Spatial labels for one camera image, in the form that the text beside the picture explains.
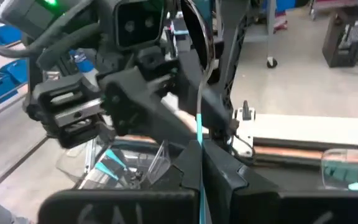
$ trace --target black machine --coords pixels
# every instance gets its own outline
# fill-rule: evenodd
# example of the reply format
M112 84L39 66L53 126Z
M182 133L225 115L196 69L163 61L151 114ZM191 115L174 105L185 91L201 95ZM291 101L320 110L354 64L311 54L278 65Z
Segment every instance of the black machine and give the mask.
M194 3L181 1L195 47L166 59L162 24L167 9L176 5L157 0L5 0L0 5L0 20L28 35L25 50L0 46L5 57L28 58L30 92L24 109L63 148L98 135L109 141L133 134L159 144L168 141L169 150L178 153L163 176L143 189L54 194L42 205L39 223L344 223L345 217L358 223L358 192L286 192L234 153L230 139L238 122L232 119L230 92L248 2L222 1L219 40ZM75 72L42 83L41 71L59 65L77 48L86 49L99 71L98 86ZM219 67L212 71L215 59ZM161 102L168 92L178 97L181 110L201 112L209 129L202 144ZM242 113L249 119L246 103ZM112 119L114 130L102 114ZM206 211L200 210L204 204Z
M358 61L358 6L339 8L331 16L323 45L328 66L353 67Z

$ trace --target metal bracket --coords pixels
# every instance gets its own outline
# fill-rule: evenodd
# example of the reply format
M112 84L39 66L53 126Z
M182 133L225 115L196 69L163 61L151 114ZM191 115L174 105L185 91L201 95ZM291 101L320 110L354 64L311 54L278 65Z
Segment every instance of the metal bracket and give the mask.
M250 117L250 119L243 119L243 113L249 113L250 116L248 117ZM239 108L233 113L233 118L239 122L236 135L232 137L234 153L240 157L251 158L254 156L255 109Z

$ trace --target black cable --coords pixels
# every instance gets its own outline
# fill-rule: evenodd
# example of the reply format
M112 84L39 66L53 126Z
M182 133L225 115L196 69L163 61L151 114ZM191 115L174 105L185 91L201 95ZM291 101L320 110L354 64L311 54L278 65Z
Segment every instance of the black cable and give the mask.
M100 32L99 24L94 23L84 26L71 34L66 35L62 40L59 40L52 46L48 47L42 52L40 57L37 59L37 65L45 71L49 71L60 56L68 52L73 46L86 40L88 37Z
M92 2L93 0L81 0L77 5L61 15L40 37L24 50L12 50L0 46L0 55L8 58L21 58L40 52L44 47L50 45L62 33L63 28Z

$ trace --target gray floor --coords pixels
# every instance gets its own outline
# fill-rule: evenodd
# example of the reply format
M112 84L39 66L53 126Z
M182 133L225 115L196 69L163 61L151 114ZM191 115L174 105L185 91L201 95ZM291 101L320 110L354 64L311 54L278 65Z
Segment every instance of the gray floor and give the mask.
M358 117L358 75L329 69L321 54L327 24L324 16L310 21L307 10L289 12L289 29L276 34L279 65L274 70L266 68L264 44L245 45L232 91L234 106L248 100L257 113ZM0 173L44 134L20 104L0 114ZM8 177L0 185L0 202L18 215L36 218L46 196L69 188L71 181L55 169L62 153L58 148L48 141Z

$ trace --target green light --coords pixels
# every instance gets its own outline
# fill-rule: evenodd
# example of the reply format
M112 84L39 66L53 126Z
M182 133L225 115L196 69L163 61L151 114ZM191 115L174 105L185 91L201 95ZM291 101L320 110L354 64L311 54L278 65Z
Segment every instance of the green light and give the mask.
M56 0L44 0L46 3L48 3L49 5L51 6L56 6L57 5L57 2Z

